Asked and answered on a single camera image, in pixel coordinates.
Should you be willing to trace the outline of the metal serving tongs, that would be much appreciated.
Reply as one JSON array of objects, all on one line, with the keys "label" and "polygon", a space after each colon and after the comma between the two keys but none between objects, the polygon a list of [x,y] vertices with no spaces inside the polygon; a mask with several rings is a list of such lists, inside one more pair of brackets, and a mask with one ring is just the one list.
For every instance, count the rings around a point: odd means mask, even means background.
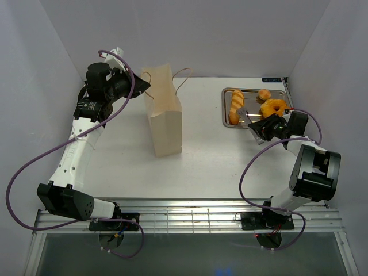
[{"label": "metal serving tongs", "polygon": [[245,125],[247,126],[248,130],[253,135],[255,141],[258,145],[261,145],[264,143],[264,141],[256,134],[256,132],[249,127],[250,124],[252,124],[252,121],[249,117],[249,113],[245,107],[242,107],[236,111],[236,113],[239,115],[240,118],[244,121]]}]

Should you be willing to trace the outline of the beige paper bag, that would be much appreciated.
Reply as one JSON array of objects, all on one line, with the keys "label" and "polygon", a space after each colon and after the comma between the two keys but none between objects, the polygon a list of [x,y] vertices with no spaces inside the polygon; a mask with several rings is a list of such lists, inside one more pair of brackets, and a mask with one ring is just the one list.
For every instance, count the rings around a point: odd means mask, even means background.
[{"label": "beige paper bag", "polygon": [[141,73],[141,79],[150,84],[143,96],[157,157],[182,152],[182,105],[174,76],[169,64],[144,67]]}]

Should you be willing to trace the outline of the scored baguette fake bread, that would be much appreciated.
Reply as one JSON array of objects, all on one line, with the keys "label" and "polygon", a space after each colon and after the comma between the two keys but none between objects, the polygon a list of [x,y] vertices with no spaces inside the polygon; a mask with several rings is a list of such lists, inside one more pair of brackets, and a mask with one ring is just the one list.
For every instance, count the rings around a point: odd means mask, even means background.
[{"label": "scored baguette fake bread", "polygon": [[244,106],[244,95],[243,92],[239,89],[236,89],[232,92],[231,98],[231,107],[229,110],[229,123],[231,125],[237,125],[240,120],[240,116],[237,111]]}]

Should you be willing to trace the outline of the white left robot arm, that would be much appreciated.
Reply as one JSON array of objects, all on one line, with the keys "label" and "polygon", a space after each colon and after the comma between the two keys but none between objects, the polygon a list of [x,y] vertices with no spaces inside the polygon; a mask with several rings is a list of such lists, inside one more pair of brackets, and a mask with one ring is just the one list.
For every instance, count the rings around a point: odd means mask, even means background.
[{"label": "white left robot arm", "polygon": [[83,192],[85,173],[94,146],[105,129],[105,120],[118,99],[136,98],[150,84],[129,75],[121,66],[105,62],[88,66],[73,114],[71,143],[66,145],[59,165],[47,184],[39,184],[37,195],[51,214],[75,220],[102,219],[111,230],[122,223],[116,204]]}]

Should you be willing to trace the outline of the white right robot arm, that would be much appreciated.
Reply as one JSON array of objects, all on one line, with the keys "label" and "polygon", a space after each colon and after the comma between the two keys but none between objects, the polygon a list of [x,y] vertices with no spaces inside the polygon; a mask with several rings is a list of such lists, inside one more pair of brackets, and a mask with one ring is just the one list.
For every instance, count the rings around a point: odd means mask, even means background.
[{"label": "white right robot arm", "polygon": [[281,227],[293,229],[291,212],[309,202],[329,201],[338,184],[341,155],[320,147],[304,135],[312,115],[301,110],[287,110],[279,116],[258,122],[245,118],[258,144],[280,139],[284,149],[296,156],[288,187],[263,203],[262,212],[251,219],[266,229]]}]

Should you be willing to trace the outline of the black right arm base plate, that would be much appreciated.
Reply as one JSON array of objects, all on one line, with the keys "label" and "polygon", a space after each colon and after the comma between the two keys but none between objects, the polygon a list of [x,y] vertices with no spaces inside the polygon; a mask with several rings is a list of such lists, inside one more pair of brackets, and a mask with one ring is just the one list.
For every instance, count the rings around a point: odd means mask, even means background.
[{"label": "black right arm base plate", "polygon": [[238,212],[235,221],[241,223],[242,230],[292,230],[294,222],[291,216],[270,212]]}]

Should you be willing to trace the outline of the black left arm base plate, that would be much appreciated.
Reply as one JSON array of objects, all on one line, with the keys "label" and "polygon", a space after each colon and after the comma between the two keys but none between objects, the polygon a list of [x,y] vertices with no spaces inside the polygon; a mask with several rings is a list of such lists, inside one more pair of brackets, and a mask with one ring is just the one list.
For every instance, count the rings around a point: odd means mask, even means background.
[{"label": "black left arm base plate", "polygon": [[138,231],[139,227],[130,221],[139,223],[139,213],[118,213],[110,219],[95,219],[89,224],[90,231]]}]

